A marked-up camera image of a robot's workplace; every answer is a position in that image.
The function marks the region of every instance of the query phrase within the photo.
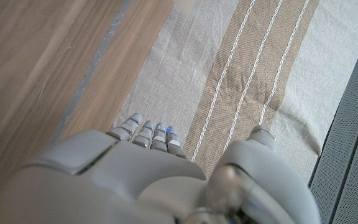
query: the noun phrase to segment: wood grain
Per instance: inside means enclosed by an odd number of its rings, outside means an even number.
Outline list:
[[[123,0],[0,0],[0,186],[50,140]]]
[[[167,0],[131,2],[62,139],[86,129],[110,128],[172,6]]]

